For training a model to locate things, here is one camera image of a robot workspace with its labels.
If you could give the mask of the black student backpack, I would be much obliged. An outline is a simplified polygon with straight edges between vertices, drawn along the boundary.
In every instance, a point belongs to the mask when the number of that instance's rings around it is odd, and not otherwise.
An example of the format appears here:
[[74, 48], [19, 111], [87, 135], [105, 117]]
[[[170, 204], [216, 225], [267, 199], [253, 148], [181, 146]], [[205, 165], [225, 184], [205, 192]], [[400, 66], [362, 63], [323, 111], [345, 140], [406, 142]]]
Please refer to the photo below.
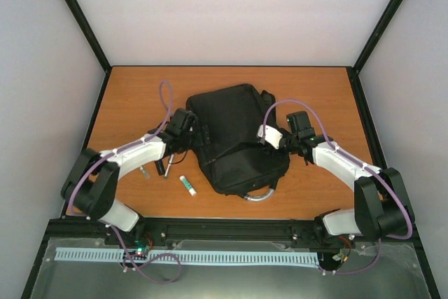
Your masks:
[[198, 118], [200, 138], [192, 150], [217, 193], [251, 202], [273, 195], [290, 164], [287, 152], [260, 143], [258, 137], [258, 131], [278, 127], [274, 113], [265, 115], [274, 102], [274, 95], [247, 83], [187, 99], [185, 107]]

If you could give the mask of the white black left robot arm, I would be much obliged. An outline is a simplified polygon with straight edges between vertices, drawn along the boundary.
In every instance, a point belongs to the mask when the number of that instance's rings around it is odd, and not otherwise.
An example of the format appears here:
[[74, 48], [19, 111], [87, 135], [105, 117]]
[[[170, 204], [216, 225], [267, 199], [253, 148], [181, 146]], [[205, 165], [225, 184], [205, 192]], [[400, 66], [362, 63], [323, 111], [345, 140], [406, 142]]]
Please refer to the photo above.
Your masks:
[[150, 162], [183, 153], [200, 143], [199, 118], [191, 111], [177, 109], [157, 129], [128, 144], [105, 151], [81, 151], [62, 186], [67, 207], [82, 215], [112, 225], [129, 244], [139, 244], [146, 236], [142, 216], [116, 198], [118, 182], [130, 172]]

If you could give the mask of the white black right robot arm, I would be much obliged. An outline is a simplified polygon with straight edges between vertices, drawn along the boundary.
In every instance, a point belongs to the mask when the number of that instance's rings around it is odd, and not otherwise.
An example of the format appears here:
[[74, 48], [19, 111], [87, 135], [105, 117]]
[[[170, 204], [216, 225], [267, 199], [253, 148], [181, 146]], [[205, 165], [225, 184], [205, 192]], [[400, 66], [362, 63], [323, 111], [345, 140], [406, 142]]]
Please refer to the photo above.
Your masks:
[[263, 123], [257, 135], [272, 148], [296, 154], [330, 172], [354, 195], [352, 209], [332, 210], [315, 218], [314, 229], [320, 239], [338, 235], [371, 240], [412, 236], [414, 214], [398, 170], [367, 164], [326, 135], [316, 134], [304, 111], [289, 114], [287, 122], [287, 131]]

